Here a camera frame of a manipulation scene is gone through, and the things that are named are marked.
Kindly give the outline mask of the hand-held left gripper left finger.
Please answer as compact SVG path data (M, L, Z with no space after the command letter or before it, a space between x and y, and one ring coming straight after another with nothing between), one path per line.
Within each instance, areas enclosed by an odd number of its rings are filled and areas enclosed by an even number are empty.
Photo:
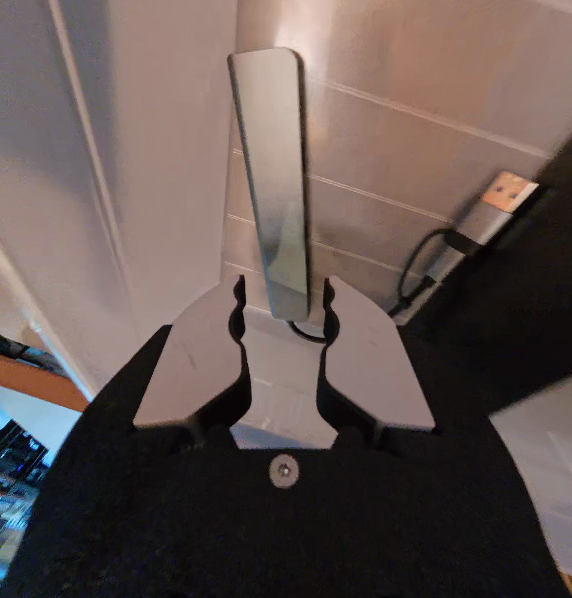
M230 428L249 410L245 277L231 275L197 298L172 323L133 419L140 430L179 426Z

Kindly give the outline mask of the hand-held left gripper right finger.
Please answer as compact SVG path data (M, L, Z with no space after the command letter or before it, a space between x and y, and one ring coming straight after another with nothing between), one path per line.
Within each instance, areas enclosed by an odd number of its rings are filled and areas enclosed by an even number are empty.
M325 280L323 305L326 343L316 394L321 417L335 430L434 430L434 416L391 317L337 276Z

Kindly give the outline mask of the grey metal usb hub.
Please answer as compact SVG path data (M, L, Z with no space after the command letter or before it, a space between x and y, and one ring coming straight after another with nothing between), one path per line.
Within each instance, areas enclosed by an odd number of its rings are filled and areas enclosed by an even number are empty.
M299 57L278 47L233 53L227 63L270 310L302 323L311 290Z

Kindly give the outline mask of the clear plastic organiser box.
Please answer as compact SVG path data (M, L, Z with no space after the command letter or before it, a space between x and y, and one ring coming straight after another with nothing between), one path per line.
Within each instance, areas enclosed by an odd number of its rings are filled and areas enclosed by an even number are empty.
M388 308L415 243L572 133L572 1L0 1L0 334L90 400L224 275L246 277L249 446L327 448L319 349L269 317L226 57L304 61L313 313Z

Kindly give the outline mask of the silver usb connector plug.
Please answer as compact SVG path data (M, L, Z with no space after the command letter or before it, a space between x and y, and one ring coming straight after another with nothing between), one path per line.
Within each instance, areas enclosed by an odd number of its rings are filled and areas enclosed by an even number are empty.
M478 252L462 257L398 327L484 385L487 413L572 375L572 137L536 176L537 188Z

